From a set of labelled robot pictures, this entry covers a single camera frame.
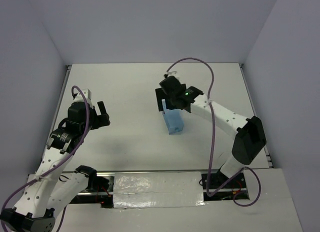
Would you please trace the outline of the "blue plastic box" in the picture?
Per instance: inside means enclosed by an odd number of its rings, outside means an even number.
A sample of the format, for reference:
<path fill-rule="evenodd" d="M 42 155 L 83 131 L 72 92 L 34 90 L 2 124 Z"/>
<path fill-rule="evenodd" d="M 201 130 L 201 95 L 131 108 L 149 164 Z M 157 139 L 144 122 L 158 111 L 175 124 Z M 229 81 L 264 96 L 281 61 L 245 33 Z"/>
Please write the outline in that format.
<path fill-rule="evenodd" d="M 183 130 L 184 122 L 179 109 L 167 109 L 166 101 L 162 101 L 162 116 L 168 129 L 168 134 L 172 135 Z"/>

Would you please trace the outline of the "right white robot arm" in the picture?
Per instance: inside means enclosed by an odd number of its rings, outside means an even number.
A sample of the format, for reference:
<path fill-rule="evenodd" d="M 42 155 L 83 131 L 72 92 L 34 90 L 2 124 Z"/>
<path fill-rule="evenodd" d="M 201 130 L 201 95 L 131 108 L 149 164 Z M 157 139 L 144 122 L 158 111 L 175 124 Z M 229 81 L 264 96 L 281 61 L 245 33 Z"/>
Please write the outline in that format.
<path fill-rule="evenodd" d="M 173 75 L 166 77 L 159 85 L 160 88 L 155 89 L 155 94 L 160 112 L 185 110 L 214 122 L 214 127 L 220 128 L 233 139 L 231 154 L 217 172 L 217 178 L 222 183 L 243 167 L 249 166 L 266 145 L 267 140 L 260 118 L 247 118 L 236 114 L 210 101 L 198 88 L 187 88 Z"/>

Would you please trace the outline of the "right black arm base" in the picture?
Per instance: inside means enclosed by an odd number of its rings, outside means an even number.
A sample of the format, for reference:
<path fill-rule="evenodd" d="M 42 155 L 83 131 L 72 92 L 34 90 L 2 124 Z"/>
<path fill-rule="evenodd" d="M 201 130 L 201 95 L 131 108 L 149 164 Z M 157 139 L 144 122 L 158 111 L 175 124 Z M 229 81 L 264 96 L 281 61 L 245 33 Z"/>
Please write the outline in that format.
<path fill-rule="evenodd" d="M 199 185 L 203 188 L 203 200 L 208 201 L 229 201 L 233 200 L 234 195 L 242 192 L 236 197 L 236 200 L 248 200 L 249 195 L 247 193 L 247 184 L 243 173 L 240 173 L 231 182 L 221 188 L 215 195 L 209 197 L 206 192 L 207 187 L 207 173 L 201 173 L 201 179 Z"/>

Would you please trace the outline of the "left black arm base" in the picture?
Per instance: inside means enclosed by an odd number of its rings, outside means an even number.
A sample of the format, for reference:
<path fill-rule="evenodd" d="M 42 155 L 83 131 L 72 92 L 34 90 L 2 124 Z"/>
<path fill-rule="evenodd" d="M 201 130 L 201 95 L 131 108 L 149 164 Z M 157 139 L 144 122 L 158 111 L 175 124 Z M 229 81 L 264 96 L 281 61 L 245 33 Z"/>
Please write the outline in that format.
<path fill-rule="evenodd" d="M 112 209 L 114 207 L 114 175 L 97 174 L 93 184 L 88 189 L 79 192 L 70 204 L 94 204 L 101 208 Z"/>

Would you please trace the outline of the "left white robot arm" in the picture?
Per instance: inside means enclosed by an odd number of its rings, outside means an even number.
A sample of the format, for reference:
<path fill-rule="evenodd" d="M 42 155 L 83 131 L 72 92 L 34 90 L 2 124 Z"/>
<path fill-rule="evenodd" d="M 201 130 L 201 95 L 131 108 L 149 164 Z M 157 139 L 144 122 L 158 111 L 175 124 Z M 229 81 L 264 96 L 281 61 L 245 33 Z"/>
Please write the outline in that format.
<path fill-rule="evenodd" d="M 68 108 L 67 117 L 49 136 L 34 178 L 22 186 L 22 197 L 11 208 L 3 205 L 0 221 L 4 231 L 51 232 L 56 217 L 65 213 L 67 205 L 79 192 L 97 192 L 99 186 L 107 182 L 97 176 L 95 169 L 80 165 L 60 188 L 55 188 L 88 132 L 110 125 L 104 103 L 99 101 L 97 105 L 100 114 L 94 106 L 80 101 Z"/>

